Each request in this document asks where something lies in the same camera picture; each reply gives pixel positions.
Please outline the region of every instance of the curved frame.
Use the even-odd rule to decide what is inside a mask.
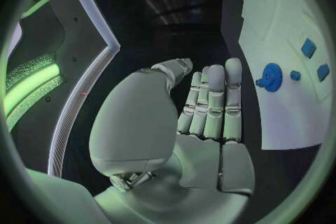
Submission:
[[[334,13],[327,0],[306,0],[310,8],[318,20],[319,26],[324,34],[331,57],[331,67],[335,70],[335,49],[336,31],[332,29],[334,23]],[[7,0],[2,9],[6,12],[1,12],[0,17],[0,44],[2,53],[0,58],[0,78],[5,81],[6,78],[6,55],[8,45],[11,40],[11,33],[15,25],[20,19],[25,7],[29,5],[31,0]],[[336,81],[333,80],[333,88],[336,88]],[[27,174],[25,167],[16,151],[12,137],[10,136],[6,118],[3,110],[4,99],[4,83],[0,84],[0,163],[2,170],[12,183],[13,189],[17,191],[19,197],[25,201],[34,213],[46,222],[58,222],[57,212],[53,204],[46,196],[33,184],[31,178]],[[336,116],[335,97],[333,96],[332,113],[330,117]],[[300,184],[284,200],[275,210],[264,217],[259,223],[290,223],[310,204],[318,191],[323,186],[331,172],[336,152],[336,122],[331,121],[328,134],[325,137],[325,142],[320,147],[314,162],[309,171],[302,179]]]

